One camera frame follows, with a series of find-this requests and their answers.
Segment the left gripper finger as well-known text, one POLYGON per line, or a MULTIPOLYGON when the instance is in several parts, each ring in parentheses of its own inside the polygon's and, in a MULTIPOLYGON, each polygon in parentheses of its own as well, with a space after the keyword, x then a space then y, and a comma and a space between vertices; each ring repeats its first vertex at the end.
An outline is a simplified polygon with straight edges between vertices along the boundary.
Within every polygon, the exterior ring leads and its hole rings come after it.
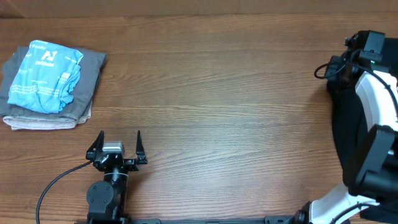
POLYGON ((102 151, 104 144, 104 131, 101 130, 94 143, 88 148, 86 152, 86 159, 89 161, 95 160, 99 152, 102 151))
POLYGON ((136 156, 138 164, 147 164, 147 157, 142 143, 141 132, 137 132, 136 156))

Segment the black polo shirt Sydrogen logo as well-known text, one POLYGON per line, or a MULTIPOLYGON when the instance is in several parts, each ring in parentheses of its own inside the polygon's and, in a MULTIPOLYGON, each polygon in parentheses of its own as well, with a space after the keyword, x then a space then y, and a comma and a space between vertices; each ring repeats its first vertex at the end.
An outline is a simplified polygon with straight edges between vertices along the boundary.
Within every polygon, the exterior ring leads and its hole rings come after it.
MULTIPOLYGON (((382 48, 383 61, 397 72, 397 39, 386 38, 382 48)), ((345 87, 336 78, 326 83, 333 101, 332 131, 336 151, 342 168, 347 168, 350 157, 368 133, 361 100, 351 87, 345 87)), ((397 214, 370 208, 360 213, 365 220, 397 223, 397 214)))

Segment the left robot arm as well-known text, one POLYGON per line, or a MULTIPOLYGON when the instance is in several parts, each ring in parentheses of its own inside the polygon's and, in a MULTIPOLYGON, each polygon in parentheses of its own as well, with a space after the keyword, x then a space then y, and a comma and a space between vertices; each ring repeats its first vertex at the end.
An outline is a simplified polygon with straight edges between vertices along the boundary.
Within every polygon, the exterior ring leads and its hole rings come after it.
POLYGON ((87 150, 86 159, 104 174, 103 180, 92 184, 86 193, 88 223, 131 223, 125 212, 129 173, 147 164, 140 132, 137 133, 136 157, 125 158, 124 154, 123 142, 106 142, 103 131, 87 150))

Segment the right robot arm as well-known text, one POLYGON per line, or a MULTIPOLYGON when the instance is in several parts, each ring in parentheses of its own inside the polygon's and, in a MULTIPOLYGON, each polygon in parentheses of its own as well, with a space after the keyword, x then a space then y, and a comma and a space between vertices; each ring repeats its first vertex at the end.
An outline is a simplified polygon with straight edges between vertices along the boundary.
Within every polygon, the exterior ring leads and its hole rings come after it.
POLYGON ((290 223, 397 222, 397 40, 361 30, 322 65, 343 180, 290 223))

